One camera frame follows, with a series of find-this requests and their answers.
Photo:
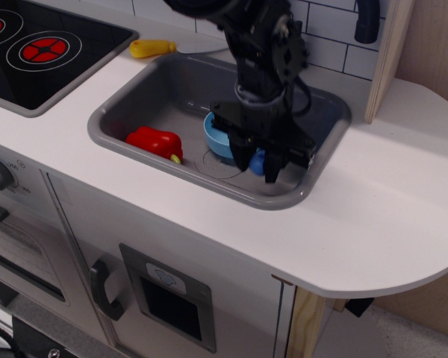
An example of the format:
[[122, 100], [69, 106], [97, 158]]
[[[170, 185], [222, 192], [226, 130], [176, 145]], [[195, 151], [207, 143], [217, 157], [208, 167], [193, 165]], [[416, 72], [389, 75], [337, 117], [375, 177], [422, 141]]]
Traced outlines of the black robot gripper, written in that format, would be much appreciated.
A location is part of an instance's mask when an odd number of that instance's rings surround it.
[[289, 163], [304, 168], [313, 164], [316, 142], [294, 121], [288, 109], [280, 107], [245, 107], [237, 101], [214, 101], [213, 126], [228, 134], [236, 166], [249, 168], [257, 149], [266, 151], [264, 177], [275, 183], [279, 172]]

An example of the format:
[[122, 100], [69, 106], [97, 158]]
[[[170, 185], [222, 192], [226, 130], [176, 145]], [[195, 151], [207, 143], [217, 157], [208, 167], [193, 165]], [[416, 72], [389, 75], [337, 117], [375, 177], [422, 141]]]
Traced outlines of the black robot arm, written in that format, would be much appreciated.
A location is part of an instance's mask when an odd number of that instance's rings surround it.
[[293, 18], [288, 1], [168, 1], [175, 12], [214, 23], [225, 34], [237, 65], [236, 101], [211, 104], [212, 125], [228, 135], [237, 167], [245, 171], [264, 151], [262, 171], [267, 183], [295, 163], [308, 168], [315, 141], [300, 129], [295, 116], [311, 109], [307, 102], [294, 110], [294, 89], [306, 96], [300, 79], [308, 65], [302, 23]]

